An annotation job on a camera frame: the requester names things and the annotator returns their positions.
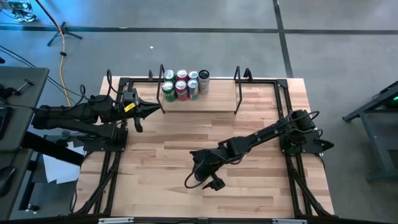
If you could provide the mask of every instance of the red soda can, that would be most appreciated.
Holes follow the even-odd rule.
[[[179,80],[175,83],[175,92],[177,93],[178,100],[185,101],[189,99],[188,86],[184,80]]]
[[[188,82],[188,73],[184,69],[180,69],[177,71],[177,80],[184,80],[185,82]]]

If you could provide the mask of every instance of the concrete floor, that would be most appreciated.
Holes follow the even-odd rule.
[[[114,1],[44,4],[58,21],[67,21],[72,26],[277,27],[271,0],[111,2]],[[395,22],[398,2],[394,0],[280,0],[279,4],[286,29],[398,29]],[[35,26],[50,24],[37,6],[34,10],[40,19]],[[14,22],[0,14],[0,23]],[[231,76],[235,66],[240,65],[249,67],[255,77],[286,77],[278,34],[78,34],[83,40],[66,38],[68,57],[64,67],[67,87],[76,91],[84,83],[88,93],[97,93],[108,68],[114,75],[147,75],[148,69],[157,72],[160,63],[171,69],[206,68],[216,76]],[[48,67],[50,76],[59,80],[62,43],[57,39],[47,47],[52,36],[53,32],[0,30],[0,43],[37,67]],[[377,171],[369,141],[359,121],[346,124],[341,120],[397,80],[397,37],[286,35],[293,75],[305,79],[311,108],[321,111],[316,124],[324,130],[323,138],[335,143],[325,153],[325,163],[331,199],[340,217],[398,222],[398,183],[365,181],[366,174]],[[8,59],[7,66],[24,66],[7,55],[0,55]],[[39,104],[65,105],[66,100],[48,83]],[[57,134],[59,130],[35,132]],[[73,189],[73,184],[38,186],[35,192],[53,192],[32,199],[42,210],[36,215],[14,212],[12,217],[66,214]]]

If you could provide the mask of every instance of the yellow cable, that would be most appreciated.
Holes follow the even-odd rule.
[[[62,52],[65,52],[65,38],[64,38],[64,36],[63,36],[61,27],[57,24],[56,20],[51,16],[51,14],[50,14],[50,13],[48,12],[48,10],[43,6],[43,4],[40,2],[40,0],[37,0],[37,2],[43,7],[43,9],[44,9],[45,11],[47,11],[47,14],[51,17],[51,19],[54,21],[55,25],[57,26],[57,28],[58,28],[58,30],[59,30],[59,32],[60,32],[60,34],[61,34],[61,37],[62,37]],[[70,100],[69,100],[69,96],[68,96],[68,92],[67,92],[67,87],[66,87],[66,85],[65,85],[65,82],[63,81],[63,74],[62,74],[62,70],[63,70],[63,69],[62,69],[62,68],[63,68],[63,58],[64,58],[64,56],[62,55],[62,57],[61,57],[61,64],[60,64],[60,78],[61,78],[61,84],[62,84],[62,86],[63,86],[63,92],[65,93],[65,96],[67,97],[68,105],[71,106]]]

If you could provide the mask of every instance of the wooden tabletop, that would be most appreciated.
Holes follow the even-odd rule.
[[[113,78],[115,88],[119,78]],[[288,83],[293,109],[309,110],[304,80],[291,78]],[[143,100],[156,102],[157,84],[135,83],[134,88]],[[104,78],[101,94],[106,94],[107,89]],[[189,151],[216,147],[219,141],[251,134],[278,120],[272,85],[244,84],[242,92],[243,101],[237,115],[162,114],[158,110],[141,122],[143,133],[137,133],[134,122],[129,122],[129,137],[119,166],[112,216],[294,217],[285,158],[280,153],[278,139],[253,148],[239,165],[224,165],[217,174],[226,187],[217,192],[201,187],[186,189],[183,185],[192,171]],[[95,152],[82,165],[75,210],[98,185],[103,156],[103,152]],[[323,207],[333,213],[321,160],[308,154],[302,157],[308,188]],[[194,183],[194,179],[189,182],[190,185]],[[304,211],[299,190],[298,197]]]

